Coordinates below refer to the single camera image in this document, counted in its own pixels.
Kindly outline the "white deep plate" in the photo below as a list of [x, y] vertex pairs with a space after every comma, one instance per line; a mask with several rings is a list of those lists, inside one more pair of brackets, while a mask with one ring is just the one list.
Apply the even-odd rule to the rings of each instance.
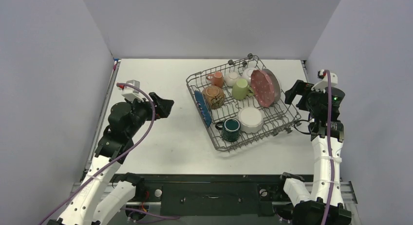
[[281, 99], [281, 94], [282, 94], [282, 86], [277, 77], [273, 74], [273, 72], [267, 68], [263, 69], [264, 72], [266, 72], [269, 77], [271, 78], [274, 91], [275, 91], [275, 98], [273, 103], [277, 103]]

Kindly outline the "pink polka dot plate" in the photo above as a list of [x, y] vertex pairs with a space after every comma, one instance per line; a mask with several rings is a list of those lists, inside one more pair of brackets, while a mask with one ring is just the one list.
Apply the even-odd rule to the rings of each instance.
[[280, 98], [280, 87], [265, 70], [254, 70], [251, 74], [254, 96], [262, 107], [270, 107]]

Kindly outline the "blue leaf-shaped plate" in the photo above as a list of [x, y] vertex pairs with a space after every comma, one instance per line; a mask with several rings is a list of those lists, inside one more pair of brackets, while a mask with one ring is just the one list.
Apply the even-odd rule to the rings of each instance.
[[194, 97], [195, 97], [198, 109], [201, 112], [201, 117], [203, 118], [206, 127], [209, 128], [212, 123], [212, 117], [211, 117], [211, 112], [209, 109], [209, 104], [207, 102], [206, 96], [200, 91], [195, 91]]

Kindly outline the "light green mug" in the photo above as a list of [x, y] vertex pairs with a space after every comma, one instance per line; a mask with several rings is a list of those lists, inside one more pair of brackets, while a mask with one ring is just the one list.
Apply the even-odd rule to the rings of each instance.
[[254, 91], [244, 78], [239, 78], [232, 87], [231, 95], [236, 100], [243, 100], [253, 96]]

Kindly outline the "small orange cup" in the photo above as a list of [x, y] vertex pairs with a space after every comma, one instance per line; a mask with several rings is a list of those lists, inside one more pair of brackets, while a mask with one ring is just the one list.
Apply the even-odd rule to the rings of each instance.
[[225, 83], [222, 72], [214, 72], [212, 74], [208, 74], [206, 78], [208, 81], [210, 81], [212, 86], [217, 86], [217, 87], [222, 88]]

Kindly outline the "dark green mug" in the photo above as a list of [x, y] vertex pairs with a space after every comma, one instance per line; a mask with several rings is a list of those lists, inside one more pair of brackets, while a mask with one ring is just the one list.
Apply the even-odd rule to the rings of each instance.
[[236, 118], [228, 118], [217, 122], [215, 128], [221, 131], [221, 137], [224, 141], [235, 142], [240, 137], [241, 123]]

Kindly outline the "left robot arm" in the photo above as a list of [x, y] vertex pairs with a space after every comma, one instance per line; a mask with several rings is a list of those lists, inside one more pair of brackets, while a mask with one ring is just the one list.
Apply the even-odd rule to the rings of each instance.
[[149, 94], [148, 101], [136, 97], [111, 107], [108, 126], [98, 142], [88, 174], [68, 202], [58, 219], [50, 225], [106, 225], [130, 199], [141, 200], [145, 195], [143, 178], [128, 173], [118, 186], [102, 198], [110, 180], [134, 147], [132, 138], [146, 121], [167, 118], [173, 100], [162, 99], [156, 93]]

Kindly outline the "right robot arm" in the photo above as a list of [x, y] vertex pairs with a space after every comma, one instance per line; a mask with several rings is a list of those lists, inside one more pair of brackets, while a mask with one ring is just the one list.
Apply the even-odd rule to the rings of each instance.
[[294, 225], [349, 225], [352, 213], [345, 209], [341, 195], [339, 168], [344, 140], [344, 125], [339, 121], [339, 108], [344, 91], [332, 87], [331, 91], [314, 91], [313, 84], [297, 80], [285, 93], [285, 103], [291, 104], [295, 96], [301, 99], [296, 105], [311, 115], [310, 140], [314, 151], [314, 175], [311, 191], [301, 176], [283, 173], [275, 185], [275, 194], [289, 198], [290, 213], [279, 213]]

